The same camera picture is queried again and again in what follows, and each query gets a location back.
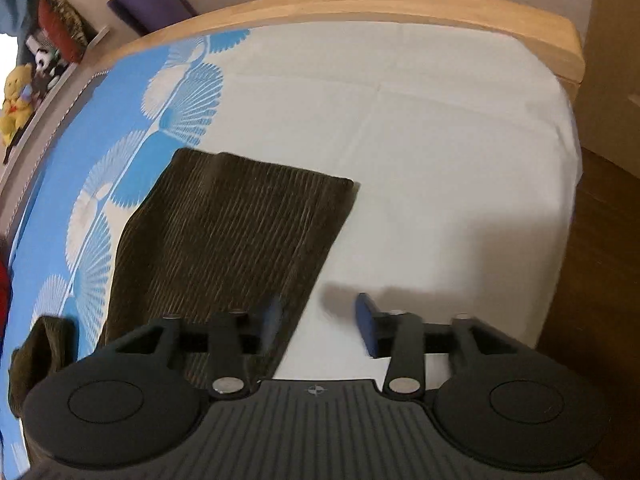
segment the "panda plush toy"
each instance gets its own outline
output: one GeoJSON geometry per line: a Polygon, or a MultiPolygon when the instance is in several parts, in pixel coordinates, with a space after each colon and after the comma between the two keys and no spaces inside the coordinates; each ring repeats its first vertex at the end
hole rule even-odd
{"type": "Polygon", "coordinates": [[[60,80],[66,67],[62,65],[60,56],[44,48],[36,52],[36,73],[33,77],[34,90],[44,96],[60,80]]]}

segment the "yellow teddy bear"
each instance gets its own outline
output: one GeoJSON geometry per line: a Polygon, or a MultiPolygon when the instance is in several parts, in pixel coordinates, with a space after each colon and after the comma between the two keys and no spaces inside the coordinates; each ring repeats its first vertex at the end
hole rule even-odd
{"type": "Polygon", "coordinates": [[[0,134],[5,146],[9,146],[15,133],[24,127],[32,113],[31,65],[18,65],[9,72],[4,83],[0,134]]]}

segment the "wooden headboard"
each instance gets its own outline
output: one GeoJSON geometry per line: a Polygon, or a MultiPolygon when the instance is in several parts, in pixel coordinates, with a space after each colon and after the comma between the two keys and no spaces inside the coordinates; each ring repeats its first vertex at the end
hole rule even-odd
{"type": "Polygon", "coordinates": [[[572,22],[506,0],[256,0],[208,12],[127,43],[107,54],[100,66],[199,34],[313,21],[432,23],[508,34],[556,74],[572,102],[584,76],[582,46],[572,22]]]}

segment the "wooden bed frame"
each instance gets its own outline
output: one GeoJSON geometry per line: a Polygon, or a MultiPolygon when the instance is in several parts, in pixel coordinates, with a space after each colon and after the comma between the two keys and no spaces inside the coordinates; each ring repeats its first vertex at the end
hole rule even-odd
{"type": "Polygon", "coordinates": [[[505,0],[256,0],[215,10],[177,23],[112,50],[101,57],[87,55],[78,77],[66,95],[58,98],[55,111],[34,132],[30,144],[15,156],[11,175],[0,186],[0,257],[7,257],[40,161],[46,156],[59,124],[79,89],[94,73],[110,68],[129,54],[158,45],[233,28],[313,21],[378,21],[431,23],[478,28],[513,36],[556,74],[571,102],[585,69],[580,37],[566,18],[505,0]]]}
{"type": "Polygon", "coordinates": [[[479,28],[520,40],[556,74],[573,102],[584,76],[580,36],[568,19],[506,0],[256,0],[158,30],[107,54],[123,56],[190,36],[278,23],[372,21],[479,28]]]}

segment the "round black pad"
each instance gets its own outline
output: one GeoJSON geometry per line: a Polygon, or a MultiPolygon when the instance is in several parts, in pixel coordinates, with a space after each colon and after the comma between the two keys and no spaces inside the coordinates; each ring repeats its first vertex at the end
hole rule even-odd
{"type": "Polygon", "coordinates": [[[149,356],[104,354],[53,374],[27,396],[24,431],[47,455],[69,464],[118,467],[183,441],[200,396],[149,356]]]}
{"type": "Polygon", "coordinates": [[[496,386],[490,396],[498,415],[523,424],[552,421],[564,409],[564,400],[555,389],[534,381],[511,381],[496,386]]]}
{"type": "Polygon", "coordinates": [[[69,409],[77,418],[94,424],[112,424],[135,415],[145,396],[135,384],[125,381],[95,381],[80,386],[69,398],[69,409]]]}
{"type": "Polygon", "coordinates": [[[503,468],[535,471],[583,459],[608,421],[597,390],[535,354],[483,356],[440,387],[434,413],[467,454],[503,468]]]}

